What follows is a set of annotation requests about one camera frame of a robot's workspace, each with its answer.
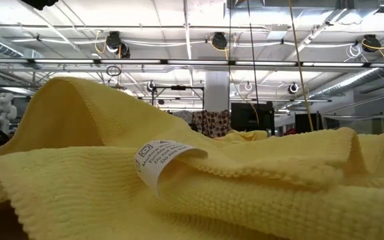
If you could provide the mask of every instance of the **patterned garment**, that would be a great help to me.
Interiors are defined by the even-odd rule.
[[[231,129],[231,115],[227,110],[222,112],[208,112],[207,110],[204,110],[204,113],[202,111],[194,112],[192,123],[197,125],[199,133],[207,137],[223,137]]]

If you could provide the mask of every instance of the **care label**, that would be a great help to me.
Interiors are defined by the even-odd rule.
[[[206,151],[175,141],[146,143],[135,155],[136,172],[158,197],[158,178],[165,166],[180,154],[206,158]]]

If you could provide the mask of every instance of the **black equipment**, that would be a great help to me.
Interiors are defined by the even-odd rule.
[[[53,6],[54,3],[58,2],[59,0],[21,0],[22,2],[38,9],[43,10],[45,6]]]
[[[312,119],[312,126],[314,131],[324,129],[320,114],[311,113],[311,119]],[[309,117],[307,116],[307,114],[295,115],[295,130],[296,130],[296,133],[311,132],[311,125],[309,124]]]
[[[232,103],[231,104],[231,127],[236,131],[271,130],[275,135],[275,110],[272,102],[266,104]]]
[[[227,46],[225,34],[220,32],[215,33],[213,36],[213,40],[211,40],[211,43],[218,50],[225,50]]]
[[[376,38],[376,35],[364,35],[364,44],[376,48],[373,49],[363,45],[363,50],[368,53],[374,53],[377,51],[377,48],[381,47],[379,40]]]
[[[130,49],[127,44],[121,41],[118,31],[109,32],[109,36],[106,38],[106,46],[111,53],[119,54],[119,48],[121,47],[121,58],[129,59]]]

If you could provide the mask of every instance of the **white column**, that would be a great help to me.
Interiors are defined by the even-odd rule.
[[[228,77],[228,72],[210,71],[205,73],[205,110],[224,111],[228,109]]]

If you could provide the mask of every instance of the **yellow fabric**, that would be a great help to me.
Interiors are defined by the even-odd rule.
[[[267,138],[266,131],[250,131],[250,132],[240,132],[236,130],[230,130],[226,136],[218,137],[217,140],[222,140],[232,143],[242,143],[245,141],[258,141]]]
[[[135,172],[152,140],[206,150]],[[384,134],[231,143],[104,85],[53,79],[0,148],[0,202],[32,239],[384,239]]]

